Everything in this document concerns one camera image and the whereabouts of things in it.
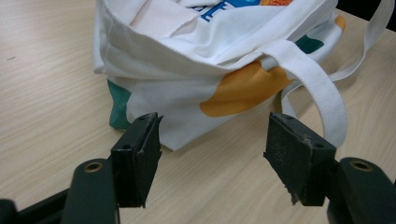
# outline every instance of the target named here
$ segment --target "tote bag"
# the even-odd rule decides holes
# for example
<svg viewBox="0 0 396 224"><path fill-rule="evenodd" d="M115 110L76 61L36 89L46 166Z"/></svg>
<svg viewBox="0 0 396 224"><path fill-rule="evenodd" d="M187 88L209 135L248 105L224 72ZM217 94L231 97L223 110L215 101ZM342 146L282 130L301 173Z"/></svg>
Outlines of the tote bag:
<svg viewBox="0 0 396 224"><path fill-rule="evenodd" d="M158 112L161 143L176 150L285 88L284 113L293 115L288 94L304 84L318 107L324 137L340 146L347 113L332 81L359 66L385 29L394 0L382 1L361 59L328 76L318 63L346 24L334 13L336 4L97 0L93 65L95 73L108 77L114 101L110 125L126 129L135 118Z"/></svg>

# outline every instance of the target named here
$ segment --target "black plastic part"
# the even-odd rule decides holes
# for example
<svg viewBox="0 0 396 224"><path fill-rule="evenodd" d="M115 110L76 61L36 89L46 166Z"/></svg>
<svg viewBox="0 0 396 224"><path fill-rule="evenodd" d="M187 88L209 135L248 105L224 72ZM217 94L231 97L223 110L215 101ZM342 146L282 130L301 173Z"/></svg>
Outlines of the black plastic part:
<svg viewBox="0 0 396 224"><path fill-rule="evenodd" d="M20 211L19 223L60 223L68 189Z"/></svg>
<svg viewBox="0 0 396 224"><path fill-rule="evenodd" d="M8 199L0 200L0 223L14 224L17 220L18 212L15 203Z"/></svg>
<svg viewBox="0 0 396 224"><path fill-rule="evenodd" d="M114 182L120 207L146 206L161 157L156 113L137 118L111 149Z"/></svg>
<svg viewBox="0 0 396 224"><path fill-rule="evenodd" d="M120 223L110 161L86 161L76 168L61 223Z"/></svg>
<svg viewBox="0 0 396 224"><path fill-rule="evenodd" d="M344 158L340 160L336 181L346 204L333 203L329 207L331 223L396 223L396 188L378 166L362 159Z"/></svg>
<svg viewBox="0 0 396 224"><path fill-rule="evenodd" d="M266 158L285 184L293 203L322 206L326 172L334 163L336 148L299 120L270 114Z"/></svg>

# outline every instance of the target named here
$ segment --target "table surface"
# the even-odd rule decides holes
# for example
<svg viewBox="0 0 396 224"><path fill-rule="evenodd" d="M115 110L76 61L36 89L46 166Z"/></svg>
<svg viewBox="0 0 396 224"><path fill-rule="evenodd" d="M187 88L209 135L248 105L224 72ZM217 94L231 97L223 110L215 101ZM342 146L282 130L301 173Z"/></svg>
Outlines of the table surface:
<svg viewBox="0 0 396 224"><path fill-rule="evenodd" d="M25 208L69 187L84 161L106 158L122 135L108 126L106 77L92 72L93 0L0 2L0 198ZM337 71L358 55L366 21L340 12L346 30L322 64ZM396 178L396 34L386 31L361 68L337 82L349 119L336 158L358 157ZM306 90L291 96L321 133ZM147 208L122 223L327 223L323 207L292 205L262 157L269 100L181 150L163 148Z"/></svg>

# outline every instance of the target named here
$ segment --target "white tote bag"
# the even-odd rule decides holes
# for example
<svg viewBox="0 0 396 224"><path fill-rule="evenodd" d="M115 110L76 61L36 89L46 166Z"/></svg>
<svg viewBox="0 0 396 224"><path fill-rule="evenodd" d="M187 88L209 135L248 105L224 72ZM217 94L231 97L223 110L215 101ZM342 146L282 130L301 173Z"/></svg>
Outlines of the white tote bag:
<svg viewBox="0 0 396 224"><path fill-rule="evenodd" d="M386 15L375 27L391 15L387 7L394 0L382 2L381 15ZM284 88L285 113L292 114L287 95L304 84L318 107L325 138L340 146L347 134L346 110L318 65L345 27L334 13L336 4L97 0L92 53L94 72L108 76L114 100L110 125L126 129L135 118L158 112L161 143L176 150ZM383 29L375 29L370 41ZM357 66L334 79L347 77Z"/></svg>

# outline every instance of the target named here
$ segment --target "wooden table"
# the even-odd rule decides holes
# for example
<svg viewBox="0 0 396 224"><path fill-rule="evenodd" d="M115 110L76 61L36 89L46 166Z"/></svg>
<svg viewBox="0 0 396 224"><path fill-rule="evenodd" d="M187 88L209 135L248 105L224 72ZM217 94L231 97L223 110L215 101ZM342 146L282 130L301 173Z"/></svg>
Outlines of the wooden table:
<svg viewBox="0 0 396 224"><path fill-rule="evenodd" d="M347 28L323 63L351 63L366 21L340 12ZM106 77L92 72L93 0L0 2L0 198L25 208L70 185L84 161L106 158L121 133L108 126ZM337 159L353 156L396 178L396 34L386 31L356 74L339 81L348 112ZM292 95L301 121L321 132L304 89ZM327 223L326 208L291 205L262 157L268 114L255 107L163 156L146 209L121 209L122 223Z"/></svg>

